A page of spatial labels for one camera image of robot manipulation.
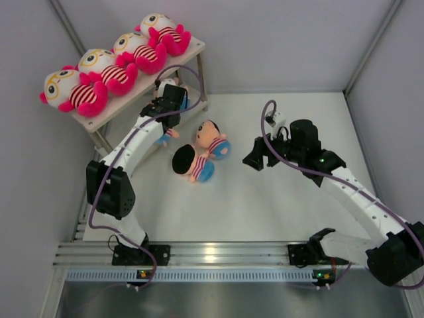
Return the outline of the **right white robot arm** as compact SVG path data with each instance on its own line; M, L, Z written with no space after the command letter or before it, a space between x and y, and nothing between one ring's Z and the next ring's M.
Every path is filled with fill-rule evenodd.
M323 229L309 239L312 260L324 263L334 257L361 265L385 286L396 286L423 267L423 223L405 221L370 193L344 160L321 146L310 120L284 124L271 116L263 118L261 125L270 125L272 132L255 139L243 163L261 171L283 162L302 172L338 201L368 235L361 238Z

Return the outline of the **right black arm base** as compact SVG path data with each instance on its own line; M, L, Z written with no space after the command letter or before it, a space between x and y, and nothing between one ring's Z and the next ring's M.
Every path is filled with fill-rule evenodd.
M303 244L289 244L288 256L292 266L303 268L309 265L347 265L348 261L342 258L327 256L322 248L309 242Z

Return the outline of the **panda plush with glasses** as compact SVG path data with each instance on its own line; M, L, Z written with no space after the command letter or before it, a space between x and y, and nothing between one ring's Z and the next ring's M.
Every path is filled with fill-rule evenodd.
M75 111L82 117L95 117L106 107L109 94L101 82L72 68L63 68L46 76L39 99L63 113Z
M126 66L135 63L145 74L158 73L166 64L168 53L162 43L148 38L140 32L128 32L114 43L112 52L116 55L116 64Z
M177 25L170 17L161 13L145 16L134 30L153 38L158 44L163 44L171 56L184 54L191 42L191 33L185 29L184 25Z
M79 60L76 68L89 76L93 83L101 82L109 93L124 96L131 91L138 78L134 63L119 66L116 55L106 49L89 49Z

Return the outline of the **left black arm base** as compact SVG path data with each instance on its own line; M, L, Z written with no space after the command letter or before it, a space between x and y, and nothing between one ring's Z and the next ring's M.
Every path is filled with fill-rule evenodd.
M149 253L154 257L158 266L167 266L170 261L171 246L167 244L151 244ZM113 266L152 266L153 260L139 248L130 248L123 244L114 247Z

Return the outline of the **white two-tier shelf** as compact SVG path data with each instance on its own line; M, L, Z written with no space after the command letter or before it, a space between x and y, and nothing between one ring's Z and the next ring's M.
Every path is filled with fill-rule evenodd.
M187 51L177 57L168 59L166 67L181 64L186 65L188 62L196 58L197 69L194 71L199 74L201 80L204 80L202 53L205 50L205 43L197 38L192 38ZM182 70L173 68L167 70L160 76L160 78L169 78L171 76L179 76L181 79ZM153 99L152 90L154 81L157 75L141 75L137 79L132 91L123 97L111 97L105 110L98 116L92 118L85 118L78 115L75 111L70 115L85 129L88 135L95 143L95 149L100 153L101 157L106 156L116 146L118 146L122 139L130 132L133 125L136 123L142 108ZM191 83L186 83L188 79L183 81L183 85L188 86L189 99L193 105L199 97L201 98L199 104L192 110L183 113L180 124L176 128L184 126L188 121L194 118L200 111L207 111L209 101L206 93L201 93L199 84L196 82L196 77L192 76Z

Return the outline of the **boy plush showing black hair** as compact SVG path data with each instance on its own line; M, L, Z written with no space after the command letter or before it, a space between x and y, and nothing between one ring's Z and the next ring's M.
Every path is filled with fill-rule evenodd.
M187 176L190 183L205 183L215 173L215 165L208 159L208 154L198 154L191 144L185 144L175 151L172 169L180 176Z

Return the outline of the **boy plush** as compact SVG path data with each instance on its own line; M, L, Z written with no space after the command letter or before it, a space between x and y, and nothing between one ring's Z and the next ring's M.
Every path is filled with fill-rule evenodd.
M226 134L211 120L200 124L195 134L196 147L205 151L208 157L216 160L226 158L231 152L231 143Z

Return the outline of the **aluminium mounting rail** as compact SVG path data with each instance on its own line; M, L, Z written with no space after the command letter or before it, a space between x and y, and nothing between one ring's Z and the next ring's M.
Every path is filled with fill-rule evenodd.
M149 251L160 266L289 266L292 260L305 262L299 253L301 242L153 242ZM111 242L65 242L59 244L55 266L111 266Z

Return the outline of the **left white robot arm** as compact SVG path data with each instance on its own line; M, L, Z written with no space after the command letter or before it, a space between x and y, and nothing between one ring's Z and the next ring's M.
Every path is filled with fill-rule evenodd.
M87 202L91 205L89 227L106 229L127 245L127 257L144 264L150 249L143 244L146 232L132 210L136 201L131 176L154 143L180 123L189 110L187 89L166 84L162 95L143 107L133 128L106 157L86 167Z

